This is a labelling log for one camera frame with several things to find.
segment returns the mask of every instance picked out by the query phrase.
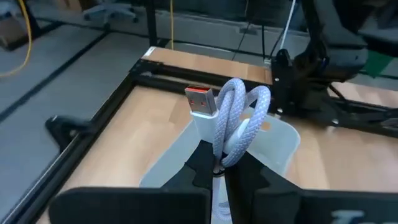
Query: wooden table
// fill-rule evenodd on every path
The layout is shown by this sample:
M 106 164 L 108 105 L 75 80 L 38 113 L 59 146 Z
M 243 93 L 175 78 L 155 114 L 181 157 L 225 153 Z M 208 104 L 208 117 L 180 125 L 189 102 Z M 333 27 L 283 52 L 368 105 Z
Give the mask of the wooden table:
M 146 59 L 272 83 L 270 71 L 245 63 L 155 49 Z M 398 93 L 336 83 L 351 100 L 398 107 Z M 137 187 L 146 170 L 190 121 L 182 95 L 135 87 L 62 191 L 81 186 Z M 398 192 L 398 139 L 285 119 L 301 135 L 287 178 L 306 189 Z M 49 223 L 47 212 L 38 223 Z

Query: light blue braided cable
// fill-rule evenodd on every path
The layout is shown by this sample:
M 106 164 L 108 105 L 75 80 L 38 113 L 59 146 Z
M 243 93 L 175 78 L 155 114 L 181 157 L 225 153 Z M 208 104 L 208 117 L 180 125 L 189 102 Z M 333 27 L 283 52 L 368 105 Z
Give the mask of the light blue braided cable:
M 252 140 L 256 137 L 264 118 L 267 115 L 271 102 L 271 93 L 265 86 L 257 86 L 246 96 L 246 89 L 242 80 L 233 78 L 221 89 L 216 106 L 219 115 L 216 121 L 215 138 L 213 141 L 213 152 L 218 162 L 224 149 L 224 142 L 227 141 L 234 130 L 239 126 L 239 117 L 242 112 L 254 101 L 256 107 L 246 129 L 239 138 L 233 150 L 221 160 L 223 167 L 235 165 L 243 156 Z M 220 178 L 213 179 L 213 213 L 223 221 L 231 221 L 231 212 L 228 202 L 219 203 L 218 195 L 220 190 Z

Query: usb cable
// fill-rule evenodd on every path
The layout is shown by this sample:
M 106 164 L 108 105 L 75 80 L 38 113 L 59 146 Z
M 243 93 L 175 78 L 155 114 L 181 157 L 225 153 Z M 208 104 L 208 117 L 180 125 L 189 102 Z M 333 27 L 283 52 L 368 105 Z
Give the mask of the usb cable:
M 257 86 L 246 94 L 242 80 L 233 78 L 221 89 L 215 103 L 210 88 L 190 86 L 185 89 L 191 114 L 201 138 L 213 143 L 216 157 L 214 173 L 235 165 L 252 140 L 256 137 L 271 101 L 271 93 L 265 86 Z M 239 117 L 251 103 L 257 100 L 250 119 Z M 220 220 L 231 221 L 228 202 L 219 203 L 221 177 L 213 178 L 213 214 Z

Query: black clamp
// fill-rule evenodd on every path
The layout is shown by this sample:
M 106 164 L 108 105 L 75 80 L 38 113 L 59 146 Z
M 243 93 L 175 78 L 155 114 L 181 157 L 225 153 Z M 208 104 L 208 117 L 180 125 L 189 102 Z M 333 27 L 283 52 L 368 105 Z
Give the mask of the black clamp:
M 134 75 L 140 75 L 144 72 L 154 73 L 155 70 L 161 65 L 163 65 L 162 62 L 154 62 L 151 60 L 139 59 L 130 69 L 129 74 L 134 76 Z
M 248 152 L 225 181 L 234 224 L 398 221 L 398 194 L 301 189 Z
M 214 164 L 211 143 L 200 141 L 184 166 L 162 187 L 70 189 L 50 204 L 50 221 L 210 224 Z
M 67 116 L 49 118 L 45 122 L 45 127 L 58 144 L 60 153 L 65 150 L 77 134 L 91 134 L 95 130 L 89 121 Z

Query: black mount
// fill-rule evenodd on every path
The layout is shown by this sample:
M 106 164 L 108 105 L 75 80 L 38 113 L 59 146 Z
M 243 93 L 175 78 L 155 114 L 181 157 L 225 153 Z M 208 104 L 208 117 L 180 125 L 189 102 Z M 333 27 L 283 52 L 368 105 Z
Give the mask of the black mount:
M 45 127 L 58 144 L 60 153 L 70 144 L 77 134 L 91 134 L 95 129 L 90 121 L 68 116 L 54 116 L 45 122 Z
M 284 115 L 312 119 L 325 126 L 398 138 L 397 109 L 347 100 L 332 85 L 333 82 L 345 82 L 352 78 L 361 63 L 357 60 L 344 65 L 333 63 L 333 58 L 317 53 L 319 49 L 315 49 L 314 45 L 310 43 L 307 50 L 294 60 L 290 59 L 285 49 L 277 53 L 271 64 L 274 79 L 271 108 L 277 107 L 277 111 L 282 109 Z M 363 57 L 362 49 L 351 51 L 352 54 L 357 52 L 358 58 Z M 328 89 L 338 97 L 330 96 Z
M 53 224 L 210 223 L 214 164 L 212 145 L 200 141 L 183 167 L 162 187 L 71 189 L 51 203 L 50 221 Z
M 161 188 L 71 189 L 50 204 L 50 221 L 209 224 L 214 164 L 211 144 L 201 141 Z M 225 169 L 225 180 L 234 224 L 398 222 L 398 194 L 304 190 L 248 152 Z

